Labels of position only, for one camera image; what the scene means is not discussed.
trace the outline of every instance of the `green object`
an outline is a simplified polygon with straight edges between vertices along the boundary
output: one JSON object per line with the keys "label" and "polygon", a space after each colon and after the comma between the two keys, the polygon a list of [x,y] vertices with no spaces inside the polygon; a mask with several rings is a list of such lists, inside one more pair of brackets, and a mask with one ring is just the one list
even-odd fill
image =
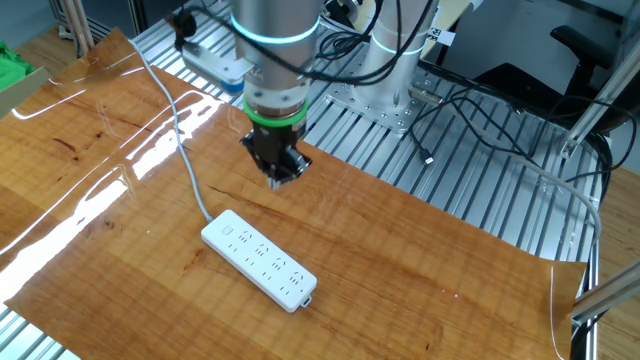
{"label": "green object", "polygon": [[244,111],[247,113],[247,115],[249,115],[249,119],[253,120],[254,122],[257,122],[262,126],[267,126],[267,127],[285,127],[285,126],[293,125],[298,121],[302,120],[304,116],[307,115],[307,109],[309,109],[309,102],[305,100],[304,104],[302,105],[302,109],[292,117],[288,119],[283,119],[283,120],[267,119],[265,117],[258,115],[255,111],[253,111],[251,106],[247,104],[247,98],[244,98]]}
{"label": "green object", "polygon": [[0,91],[8,88],[36,69],[0,41]]}

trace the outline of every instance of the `metal slotted table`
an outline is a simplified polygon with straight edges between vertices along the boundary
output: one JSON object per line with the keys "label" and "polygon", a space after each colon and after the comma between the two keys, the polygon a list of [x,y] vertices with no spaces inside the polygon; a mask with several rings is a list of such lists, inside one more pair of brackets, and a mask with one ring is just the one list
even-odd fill
{"label": "metal slotted table", "polygon": [[[229,19],[228,2],[219,1],[211,9]],[[234,51],[234,38],[226,29],[202,15],[196,19],[198,33],[192,41],[222,56]],[[318,31],[322,38],[335,30],[332,25],[322,23]],[[173,39],[173,29],[160,22],[134,40],[153,65],[242,107],[242,96],[230,96],[188,70],[173,47]],[[341,60],[317,60],[315,68],[338,74],[352,59],[364,53],[366,45],[361,45]],[[443,98],[464,89],[422,70],[417,70],[416,75],[425,79],[420,80],[421,87]],[[465,123],[447,109],[415,127],[416,136],[435,159],[425,166],[407,134],[394,133],[340,107],[327,97],[329,86],[318,81],[311,86],[304,141],[533,255],[561,261],[591,260],[588,279],[590,286],[595,285],[598,246],[595,244],[590,252],[593,221],[577,198],[526,170],[506,154],[480,144]],[[514,113],[502,100],[484,93],[469,91],[467,96],[477,101],[526,151],[531,150],[542,119]],[[505,140],[477,110],[468,104],[462,110],[471,121]],[[589,145],[579,146],[568,161],[557,156],[565,134],[566,130],[550,125],[536,149],[536,162],[562,179],[597,170],[598,155]],[[596,207],[599,205],[600,177],[582,178],[574,185],[592,199]],[[588,340],[587,358],[594,358],[595,343],[592,335]],[[0,304],[0,358],[77,357]]]}

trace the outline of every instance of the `cable connector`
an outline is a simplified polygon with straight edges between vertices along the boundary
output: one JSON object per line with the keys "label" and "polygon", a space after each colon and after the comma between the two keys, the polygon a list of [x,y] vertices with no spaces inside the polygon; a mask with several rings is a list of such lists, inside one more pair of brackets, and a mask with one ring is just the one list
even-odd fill
{"label": "cable connector", "polygon": [[429,165],[433,162],[433,156],[431,155],[429,150],[425,148],[420,149],[420,157],[422,157],[422,160],[424,160],[424,163],[426,165]]}
{"label": "cable connector", "polygon": [[436,95],[431,91],[413,84],[409,86],[409,96],[411,96],[412,99],[416,99],[433,106],[438,106],[442,104],[443,101],[442,96]]}

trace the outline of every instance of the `sticker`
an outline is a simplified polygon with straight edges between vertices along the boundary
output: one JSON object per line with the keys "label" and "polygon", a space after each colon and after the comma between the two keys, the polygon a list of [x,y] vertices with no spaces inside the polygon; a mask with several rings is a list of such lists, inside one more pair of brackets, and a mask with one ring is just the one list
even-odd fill
{"label": "sticker", "polygon": [[431,28],[431,30],[429,30],[429,33],[427,34],[428,40],[439,42],[440,44],[445,46],[451,46],[451,44],[453,43],[453,39],[455,37],[456,37],[456,33],[454,32],[447,31],[447,30],[440,30],[433,27]]}
{"label": "sticker", "polygon": [[362,31],[364,31],[364,29],[369,27],[369,24],[371,24],[371,20],[373,20],[373,15],[375,13],[376,13],[376,4],[374,3],[373,6],[371,7],[371,10],[369,10],[369,13],[367,14],[367,22],[364,24]]}
{"label": "sticker", "polygon": [[476,11],[476,9],[482,5],[482,2],[484,0],[469,0],[469,2],[471,3],[471,5],[473,5],[473,11]]}

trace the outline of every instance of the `white cable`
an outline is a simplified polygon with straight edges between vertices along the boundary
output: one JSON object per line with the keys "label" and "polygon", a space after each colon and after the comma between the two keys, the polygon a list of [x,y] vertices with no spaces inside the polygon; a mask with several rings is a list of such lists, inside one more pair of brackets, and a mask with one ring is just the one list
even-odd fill
{"label": "white cable", "polygon": [[[455,106],[451,106],[456,112],[458,112],[457,107]],[[503,148],[508,148],[507,145],[505,145],[504,143],[502,143],[502,141],[494,138],[491,136],[491,134],[489,134],[488,132],[484,131],[482,128],[480,128],[479,126],[477,126],[476,124],[469,122],[469,125],[471,125],[473,127],[473,129],[480,134],[480,136],[482,136],[482,138],[488,142],[491,143],[492,145],[495,146],[501,146]],[[578,200],[582,201],[582,203],[587,207],[587,210],[589,211],[589,214],[591,215],[591,217],[593,218],[593,228],[594,228],[594,236],[593,236],[593,241],[591,242],[591,245],[593,245],[596,241],[600,240],[600,235],[602,233],[602,220],[600,219],[600,214],[598,213],[598,209],[596,209],[596,207],[591,203],[591,201],[589,201],[589,198],[587,198],[583,193],[581,193],[580,191],[578,191],[578,189],[576,189],[575,187],[571,186],[570,184],[566,183],[565,181],[563,181],[562,179],[554,176],[551,173],[548,173],[547,171],[545,171],[544,169],[539,168],[538,166],[536,166],[535,164],[532,164],[529,160],[527,160],[527,158],[525,158],[524,156],[521,155],[516,155],[516,154],[512,154],[512,153],[507,153],[507,155],[511,156],[512,158],[516,159],[517,161],[519,161],[520,163],[522,163],[524,166],[526,166],[527,168],[529,168],[530,170],[533,170],[534,172],[536,172],[538,175],[547,178],[548,180],[550,180],[552,183],[556,184],[558,187],[561,187],[563,189],[566,189],[567,191],[569,191],[571,194],[573,194],[575,197],[578,198]]]}
{"label": "white cable", "polygon": [[189,177],[191,177],[191,186],[193,187],[193,194],[196,197],[196,201],[198,202],[198,206],[200,207],[200,210],[202,211],[202,214],[204,214],[204,217],[207,219],[207,223],[210,223],[210,222],[213,221],[213,217],[211,215],[209,215],[209,213],[207,212],[207,209],[205,208],[204,204],[202,203],[202,198],[200,197],[200,191],[198,190],[198,182],[196,180],[196,175],[193,173],[193,168],[191,167],[191,162],[189,161],[189,158],[187,157],[187,153],[184,152],[184,147],[182,146],[182,141],[180,141],[180,129],[178,127],[178,110],[176,109],[176,103],[173,101],[173,98],[171,97],[171,94],[169,94],[169,91],[164,86],[164,84],[162,84],[162,82],[160,81],[160,79],[158,79],[158,77],[153,72],[153,70],[151,70],[151,67],[149,66],[149,62],[147,62],[147,59],[145,59],[144,55],[142,55],[142,51],[140,50],[138,45],[136,45],[136,43],[134,43],[131,40],[129,40],[129,42],[131,43],[133,48],[136,50],[138,55],[140,55],[140,58],[142,58],[142,63],[144,64],[144,67],[149,72],[149,75],[151,75],[153,80],[156,81],[156,83],[158,84],[160,89],[162,89],[162,92],[164,92],[164,94],[167,96],[167,100],[169,100],[169,105],[171,105],[171,110],[173,111],[173,130],[176,132],[176,141],[178,143],[178,150],[180,151],[180,154],[182,155],[182,158],[184,159],[184,164],[187,166],[187,171],[189,172]]}
{"label": "white cable", "polygon": [[562,355],[558,352],[558,345],[556,345],[556,335],[553,331],[553,266],[551,266],[551,290],[549,291],[549,321],[551,324],[551,340],[553,340],[553,349],[556,351],[556,355],[560,360],[564,360]]}

